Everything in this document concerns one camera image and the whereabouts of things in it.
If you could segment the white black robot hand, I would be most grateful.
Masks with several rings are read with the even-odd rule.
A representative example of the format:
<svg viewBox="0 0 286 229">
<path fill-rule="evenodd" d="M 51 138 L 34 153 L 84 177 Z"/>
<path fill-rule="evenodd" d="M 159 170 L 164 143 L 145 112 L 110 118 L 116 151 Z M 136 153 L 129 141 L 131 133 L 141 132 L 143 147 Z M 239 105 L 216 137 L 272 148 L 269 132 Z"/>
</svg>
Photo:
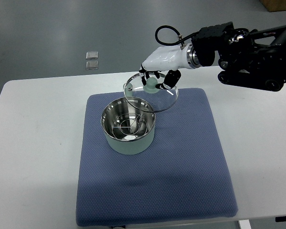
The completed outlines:
<svg viewBox="0 0 286 229">
<path fill-rule="evenodd" d="M 181 78 L 180 69 L 196 69 L 201 65 L 192 44 L 161 46 L 151 53 L 141 64 L 139 76 L 143 86 L 147 85 L 150 73 L 160 78 L 160 72 L 167 71 L 162 83 L 155 85 L 159 90 L 168 90 L 176 86 Z"/>
</svg>

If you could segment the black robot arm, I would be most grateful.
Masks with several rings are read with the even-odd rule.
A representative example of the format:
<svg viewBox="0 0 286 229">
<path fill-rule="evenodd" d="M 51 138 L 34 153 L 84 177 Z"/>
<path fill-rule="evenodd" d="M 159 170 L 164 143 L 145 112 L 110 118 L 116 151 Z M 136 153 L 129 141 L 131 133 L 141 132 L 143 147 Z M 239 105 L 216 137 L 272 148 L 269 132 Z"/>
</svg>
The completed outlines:
<svg viewBox="0 0 286 229">
<path fill-rule="evenodd" d="M 201 28 L 191 42 L 203 67 L 219 54 L 223 84 L 277 92 L 286 83 L 286 25 L 249 31 L 228 22 Z"/>
</svg>

